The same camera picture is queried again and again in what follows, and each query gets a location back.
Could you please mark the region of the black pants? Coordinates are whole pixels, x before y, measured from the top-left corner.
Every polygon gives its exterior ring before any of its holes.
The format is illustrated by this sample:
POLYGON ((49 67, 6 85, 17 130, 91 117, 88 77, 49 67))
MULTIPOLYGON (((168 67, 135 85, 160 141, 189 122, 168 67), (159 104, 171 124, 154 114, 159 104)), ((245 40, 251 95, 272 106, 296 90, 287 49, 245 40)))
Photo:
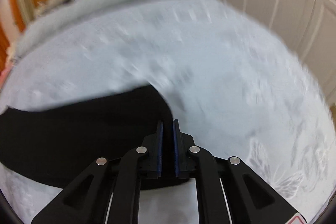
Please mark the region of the black pants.
POLYGON ((33 181, 65 188, 96 159, 139 147, 173 116, 151 85, 44 111, 7 108, 1 115, 1 163, 33 181))

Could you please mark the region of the butterfly print bed sheet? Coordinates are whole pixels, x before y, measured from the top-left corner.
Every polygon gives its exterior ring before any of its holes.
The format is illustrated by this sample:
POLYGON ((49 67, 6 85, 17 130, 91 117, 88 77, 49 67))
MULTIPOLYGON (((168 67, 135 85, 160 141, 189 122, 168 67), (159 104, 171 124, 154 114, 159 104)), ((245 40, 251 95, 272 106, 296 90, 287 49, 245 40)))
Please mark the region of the butterfly print bed sheet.
POLYGON ((1 110, 40 111, 151 85, 181 129, 239 156, 309 223, 335 192, 335 129, 309 69, 266 28, 217 0, 143 0, 66 23, 36 21, 1 110))

